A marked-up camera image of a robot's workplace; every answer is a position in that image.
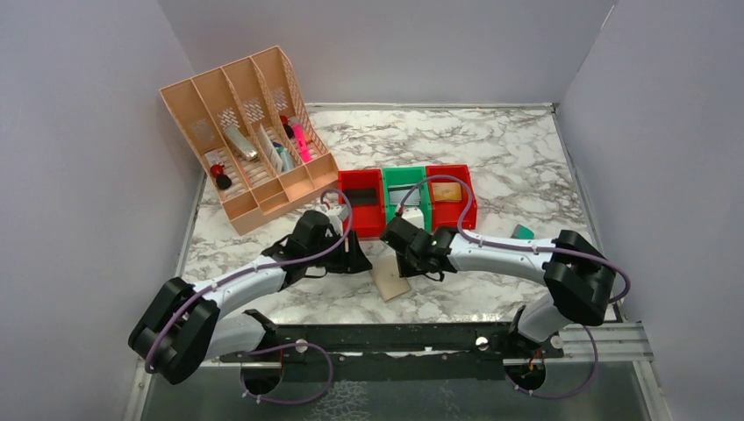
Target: white marble table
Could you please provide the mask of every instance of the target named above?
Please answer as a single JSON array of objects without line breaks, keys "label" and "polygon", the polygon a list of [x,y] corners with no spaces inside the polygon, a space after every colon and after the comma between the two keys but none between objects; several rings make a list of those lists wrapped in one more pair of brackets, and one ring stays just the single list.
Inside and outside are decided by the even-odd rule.
[{"label": "white marble table", "polygon": [[[468,164],[478,200],[477,232],[508,237],[514,225],[538,238],[565,228],[589,238],[548,110],[315,111],[311,120],[340,169]],[[238,268],[283,235],[317,201],[245,236],[227,222],[210,183],[198,208],[183,278],[194,282]],[[363,242],[375,262],[391,251]],[[411,323],[511,320],[547,292],[510,276],[447,274],[410,278],[411,291],[385,303],[369,273],[304,279],[245,306],[277,323]]]}]

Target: screw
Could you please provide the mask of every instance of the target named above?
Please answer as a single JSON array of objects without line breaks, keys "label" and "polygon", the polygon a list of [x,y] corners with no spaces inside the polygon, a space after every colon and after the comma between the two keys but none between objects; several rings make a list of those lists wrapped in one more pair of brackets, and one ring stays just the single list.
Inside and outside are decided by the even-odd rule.
[{"label": "screw", "polygon": [[[295,343],[296,344],[306,344],[307,341],[304,340],[304,339],[298,339],[297,341],[295,341]],[[297,349],[297,351],[299,353],[304,353],[305,351],[307,351],[307,346],[295,346],[295,349]]]},{"label": "screw", "polygon": [[550,345],[553,346],[555,349],[562,349],[563,348],[563,338],[561,338],[558,335],[553,336],[550,338]]},{"label": "screw", "polygon": [[484,338],[483,336],[480,336],[478,337],[478,339],[476,339],[476,346],[481,351],[485,351],[488,349],[488,340]]}]

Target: red plastic bin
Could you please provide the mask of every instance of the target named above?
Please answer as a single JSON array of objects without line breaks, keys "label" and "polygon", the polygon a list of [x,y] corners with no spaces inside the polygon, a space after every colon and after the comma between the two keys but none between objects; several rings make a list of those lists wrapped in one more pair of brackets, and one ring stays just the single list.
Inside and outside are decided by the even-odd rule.
[{"label": "red plastic bin", "polygon": [[[427,166],[426,176],[430,177],[432,175],[451,175],[459,178],[467,183],[470,191],[475,194],[473,183],[470,181],[470,170],[467,165]],[[429,195],[432,198],[432,230],[436,230],[440,226],[457,226],[457,220],[460,218],[462,210],[465,209],[465,205],[468,204],[468,192],[462,189],[462,200],[458,203],[434,202],[434,191],[432,189],[432,182],[430,182]],[[473,196],[473,204],[470,210],[468,210],[468,214],[465,215],[465,220],[462,221],[462,227],[466,230],[475,229],[477,219],[478,203],[476,202],[476,197]]]},{"label": "red plastic bin", "polygon": [[352,229],[360,239],[377,239],[385,229],[385,198],[383,194],[383,172],[379,169],[357,169],[339,171],[339,189],[375,189],[377,204],[352,206],[354,222]]}]

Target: green bin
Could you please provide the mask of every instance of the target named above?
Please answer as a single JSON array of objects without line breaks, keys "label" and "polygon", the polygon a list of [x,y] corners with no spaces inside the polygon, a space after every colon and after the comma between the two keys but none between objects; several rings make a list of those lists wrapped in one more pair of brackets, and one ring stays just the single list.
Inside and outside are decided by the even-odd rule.
[{"label": "green bin", "polygon": [[[415,184],[426,178],[424,167],[383,168],[383,192],[385,195],[385,217],[390,222],[395,216],[396,204],[390,204],[389,186],[402,184]],[[432,200],[429,197],[429,188],[422,184],[419,188],[421,203],[417,206],[424,213],[424,229],[432,230]]]}]

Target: gray wall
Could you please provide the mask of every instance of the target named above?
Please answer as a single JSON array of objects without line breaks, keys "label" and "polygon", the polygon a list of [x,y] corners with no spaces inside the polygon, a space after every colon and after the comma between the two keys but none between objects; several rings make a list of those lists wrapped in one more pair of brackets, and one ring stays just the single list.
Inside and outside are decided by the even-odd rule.
[{"label": "gray wall", "polygon": [[159,0],[197,72],[279,45],[305,101],[559,101],[614,0]]},{"label": "gray wall", "polygon": [[120,419],[126,338],[173,273],[197,167],[154,0],[0,4],[0,411]]},{"label": "gray wall", "polygon": [[621,0],[559,108],[675,420],[741,419],[744,3]]}]

